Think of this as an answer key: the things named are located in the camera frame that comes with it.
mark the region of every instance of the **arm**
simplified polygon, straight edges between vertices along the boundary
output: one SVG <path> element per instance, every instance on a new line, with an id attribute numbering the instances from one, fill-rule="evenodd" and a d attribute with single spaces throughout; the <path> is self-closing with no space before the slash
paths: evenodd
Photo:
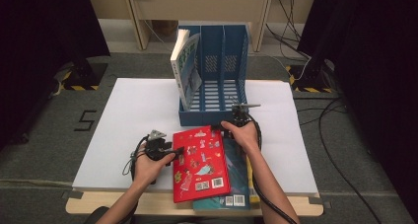
<path id="1" fill-rule="evenodd" d="M 255 179 L 257 180 L 258 186 L 262 193 L 264 193 L 268 200 L 274 203 L 293 220 L 295 220 L 297 223 L 300 223 L 295 209 L 293 208 L 283 189 L 274 178 L 274 175 L 272 174 L 268 164 L 264 160 L 264 157 L 258 148 L 257 134 L 253 122 L 248 123 L 244 127 L 236 127 L 229 122 L 223 121 L 222 126 L 234 134 L 237 143 L 240 144 L 246 152 L 251 163 Z M 266 224 L 288 223 L 262 200 L 260 205 L 264 222 Z"/>
<path id="2" fill-rule="evenodd" d="M 143 154 L 139 155 L 135 164 L 135 178 L 132 185 L 97 223 L 118 223 L 126 217 L 134 208 L 147 186 L 157 178 L 161 169 L 175 156 L 172 153 L 155 162 L 147 156 L 142 156 Z"/>

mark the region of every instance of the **red book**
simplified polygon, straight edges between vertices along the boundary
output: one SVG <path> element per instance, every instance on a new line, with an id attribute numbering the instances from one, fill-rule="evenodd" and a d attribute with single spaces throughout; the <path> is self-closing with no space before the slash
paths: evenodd
<path id="1" fill-rule="evenodd" d="M 203 126 L 173 135 L 173 148 L 184 152 L 173 162 L 174 202 L 231 191 L 220 130 Z"/>

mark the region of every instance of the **book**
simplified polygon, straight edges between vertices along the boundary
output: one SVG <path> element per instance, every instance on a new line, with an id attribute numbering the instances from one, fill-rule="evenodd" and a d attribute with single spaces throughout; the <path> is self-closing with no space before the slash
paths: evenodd
<path id="1" fill-rule="evenodd" d="M 246 170 L 247 170 L 247 177 L 248 177 L 249 203 L 251 205 L 257 205 L 260 202 L 260 197 L 258 196 L 258 193 L 255 191 L 254 183 L 252 182 L 251 163 L 249 162 L 248 157 L 245 157 L 245 159 L 246 159 Z"/>
<path id="2" fill-rule="evenodd" d="M 220 130 L 202 126 L 173 135 L 173 149 L 184 152 L 173 161 L 174 202 L 229 193 L 230 180 Z"/>
<path id="3" fill-rule="evenodd" d="M 224 150 L 231 191 L 225 195 L 202 198 L 192 203 L 195 211 L 250 210 L 246 154 L 231 138 L 224 138 Z"/>
<path id="4" fill-rule="evenodd" d="M 193 97 L 202 85 L 195 65 L 200 34 L 189 36 L 190 30 L 178 29 L 177 40 L 170 58 L 183 109 L 190 111 Z"/>

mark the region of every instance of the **left hand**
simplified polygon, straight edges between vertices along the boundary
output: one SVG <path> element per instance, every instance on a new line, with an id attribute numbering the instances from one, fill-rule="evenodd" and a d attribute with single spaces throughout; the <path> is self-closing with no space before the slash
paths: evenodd
<path id="1" fill-rule="evenodd" d="M 145 143 L 141 144 L 140 148 L 145 147 Z M 171 162 L 175 154 L 171 153 L 159 161 L 151 160 L 144 152 L 139 153 L 138 159 L 135 163 L 135 182 L 146 183 L 149 185 L 160 174 L 161 169 L 169 162 Z"/>

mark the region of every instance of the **hand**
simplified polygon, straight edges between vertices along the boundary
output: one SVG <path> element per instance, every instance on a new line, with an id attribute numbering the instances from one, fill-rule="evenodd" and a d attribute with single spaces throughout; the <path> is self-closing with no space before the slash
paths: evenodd
<path id="1" fill-rule="evenodd" d="M 254 122 L 251 121 L 243 127 L 236 127 L 226 121 L 222 121 L 221 125 L 234 134 L 235 140 L 243 147 L 246 154 L 254 150 L 259 150 L 257 130 L 255 129 Z"/>
<path id="2" fill-rule="evenodd" d="M 175 154 L 171 153 L 159 161 L 151 160 L 144 152 L 139 153 L 137 156 L 139 157 L 135 163 L 135 178 L 133 182 L 149 185 L 157 178 L 161 169 L 174 159 Z"/>

